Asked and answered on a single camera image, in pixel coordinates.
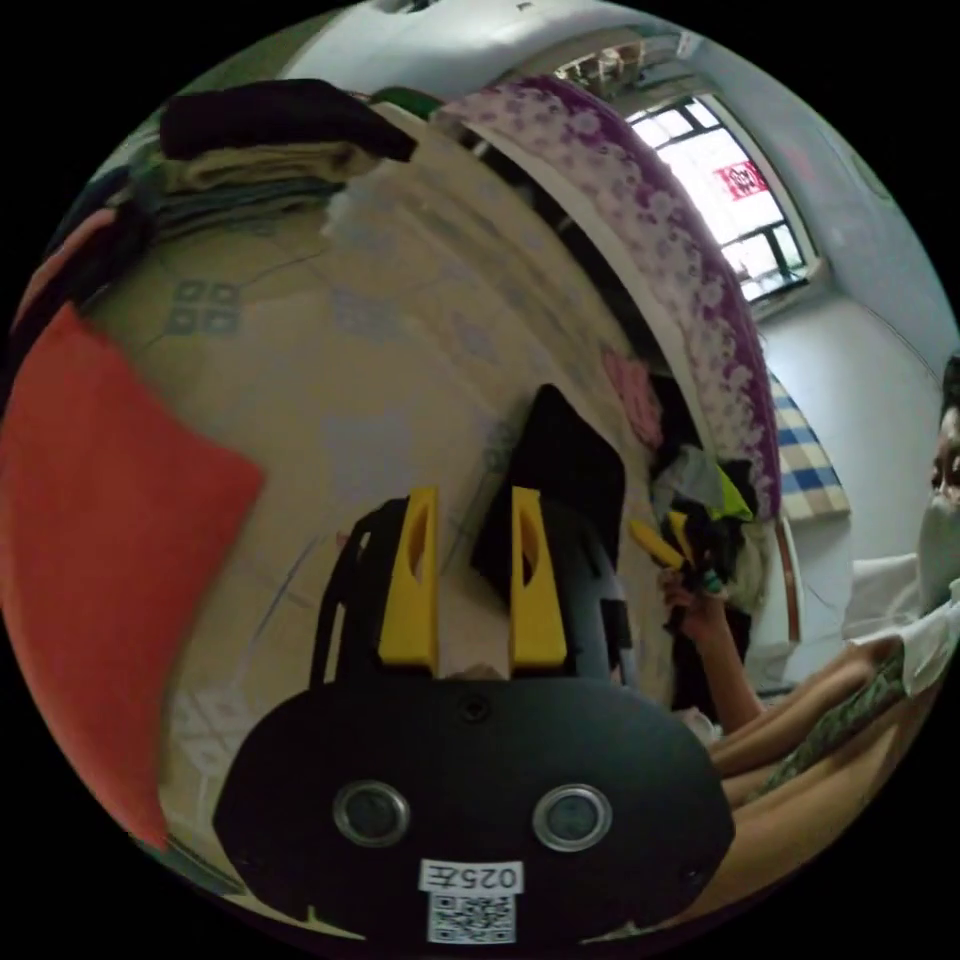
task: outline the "black hair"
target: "black hair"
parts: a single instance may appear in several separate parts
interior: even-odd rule
[[[943,371],[943,407],[940,410],[940,422],[949,410],[960,410],[960,351],[948,361]]]

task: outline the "window frame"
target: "window frame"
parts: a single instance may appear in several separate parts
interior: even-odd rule
[[[702,103],[717,118],[717,124],[705,126],[700,122],[700,120],[697,119],[695,114],[687,109],[691,102],[695,100],[700,101],[700,103]],[[792,274],[795,273],[795,270],[787,265],[784,257],[784,251],[781,249],[779,242],[773,237],[773,232],[781,226],[786,226],[791,232],[797,245],[797,250],[803,259],[803,265],[799,268],[803,270],[803,275],[797,276],[792,281],[788,280],[786,283],[770,291],[769,293],[761,294],[760,296],[749,301],[750,308],[754,313],[755,319],[762,319],[766,316],[769,316],[781,305],[786,306],[787,302],[792,302],[794,299],[793,295],[799,289],[808,287],[814,276],[820,272],[822,263],[817,252],[817,248],[810,237],[810,233],[807,229],[806,223],[804,222],[803,216],[797,209],[797,206],[793,201],[793,197],[790,195],[789,190],[787,190],[783,181],[780,179],[777,171],[764,153],[763,149],[744,129],[742,124],[740,124],[737,118],[733,115],[733,113],[731,113],[731,111],[716,94],[685,94],[675,99],[671,99],[665,103],[659,103],[657,106],[651,109],[640,110],[637,113],[625,117],[625,119],[627,123],[633,127],[643,120],[654,119],[659,114],[668,113],[670,111],[678,112],[684,118],[684,120],[691,125],[692,129],[686,133],[680,134],[677,137],[673,137],[666,143],[654,148],[658,154],[665,147],[674,146],[675,144],[683,143],[686,140],[693,140],[705,133],[710,132],[711,130],[724,129],[737,144],[737,146],[740,147],[743,153],[760,171],[760,174],[766,181],[770,193],[773,195],[773,199],[780,208],[780,212],[782,214],[781,219],[773,223],[766,224],[762,227],[758,227],[754,230],[747,231],[735,239],[723,244],[721,247],[721,250],[726,250],[727,247],[733,246],[736,243],[741,243],[744,240],[755,236],[766,235],[771,252],[777,261],[777,268],[784,275]]]

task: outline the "orange towel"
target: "orange towel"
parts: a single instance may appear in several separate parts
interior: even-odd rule
[[[80,778],[160,849],[166,681],[262,482],[174,420],[72,304],[0,426],[0,607],[20,667]]]

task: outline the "face mask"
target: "face mask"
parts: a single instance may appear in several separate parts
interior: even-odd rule
[[[917,560],[926,615],[950,599],[950,584],[960,577],[960,505],[940,491],[924,511]]]

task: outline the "camera lens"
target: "camera lens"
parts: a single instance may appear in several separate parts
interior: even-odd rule
[[[613,811],[594,787],[570,784],[541,798],[533,812],[537,839],[551,850],[578,853],[598,844],[610,829]]]
[[[348,784],[333,802],[337,829],[361,847],[390,847],[407,832],[410,808],[393,787],[374,780]]]

